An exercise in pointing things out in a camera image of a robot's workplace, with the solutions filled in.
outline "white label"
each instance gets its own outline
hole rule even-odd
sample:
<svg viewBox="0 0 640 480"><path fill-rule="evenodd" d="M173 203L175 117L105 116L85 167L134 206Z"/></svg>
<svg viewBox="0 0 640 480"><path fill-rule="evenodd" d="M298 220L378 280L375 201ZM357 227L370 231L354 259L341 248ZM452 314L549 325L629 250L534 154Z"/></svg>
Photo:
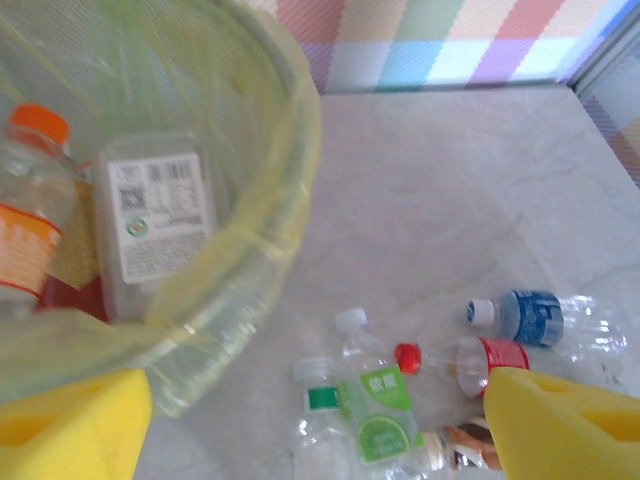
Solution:
<svg viewBox="0 0 640 480"><path fill-rule="evenodd" d="M212 225L195 152L109 164L123 280L175 272L204 247Z"/></svg>

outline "yellow foam pad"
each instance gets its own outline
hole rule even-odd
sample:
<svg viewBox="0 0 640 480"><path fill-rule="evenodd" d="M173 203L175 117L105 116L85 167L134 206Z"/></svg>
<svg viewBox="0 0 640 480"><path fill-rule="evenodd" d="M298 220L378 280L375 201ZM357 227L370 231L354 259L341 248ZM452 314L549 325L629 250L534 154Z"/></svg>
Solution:
<svg viewBox="0 0 640 480"><path fill-rule="evenodd" d="M129 480L151 411L141 370L0 405L0 478Z"/></svg>
<svg viewBox="0 0 640 480"><path fill-rule="evenodd" d="M484 408L509 480L640 479L639 399L498 368Z"/></svg>

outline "blue bottle label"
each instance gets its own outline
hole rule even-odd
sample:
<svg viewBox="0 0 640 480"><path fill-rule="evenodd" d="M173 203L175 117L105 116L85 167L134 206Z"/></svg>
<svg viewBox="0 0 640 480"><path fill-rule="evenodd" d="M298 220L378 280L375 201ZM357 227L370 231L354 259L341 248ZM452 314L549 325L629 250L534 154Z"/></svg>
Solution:
<svg viewBox="0 0 640 480"><path fill-rule="evenodd" d="M520 307L520 328L514 340L534 347L553 347L562 338L560 302L549 292L514 290Z"/></svg>

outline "plastic bag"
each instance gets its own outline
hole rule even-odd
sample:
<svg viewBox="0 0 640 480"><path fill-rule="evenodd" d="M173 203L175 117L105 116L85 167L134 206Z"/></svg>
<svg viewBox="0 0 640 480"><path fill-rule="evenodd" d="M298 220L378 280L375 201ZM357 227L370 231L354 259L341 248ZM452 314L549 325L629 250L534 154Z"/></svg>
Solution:
<svg viewBox="0 0 640 480"><path fill-rule="evenodd" d="M299 249L320 151L306 59L230 0L0 0L0 47L0 116L22 101L59 112L79 161L123 133L205 132L223 224L144 326L72 310L1 324L0 402L131 366L178 415L246 345Z"/></svg>

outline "wall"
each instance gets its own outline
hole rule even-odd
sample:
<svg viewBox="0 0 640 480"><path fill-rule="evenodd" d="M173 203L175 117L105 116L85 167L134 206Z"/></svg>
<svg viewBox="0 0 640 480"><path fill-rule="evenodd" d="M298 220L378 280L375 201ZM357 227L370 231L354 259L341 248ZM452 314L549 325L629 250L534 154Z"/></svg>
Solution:
<svg viewBox="0 0 640 480"><path fill-rule="evenodd" d="M581 101L640 187L640 38Z"/></svg>
<svg viewBox="0 0 640 480"><path fill-rule="evenodd" d="M321 92L563 81L638 0L246 0L287 25Z"/></svg>

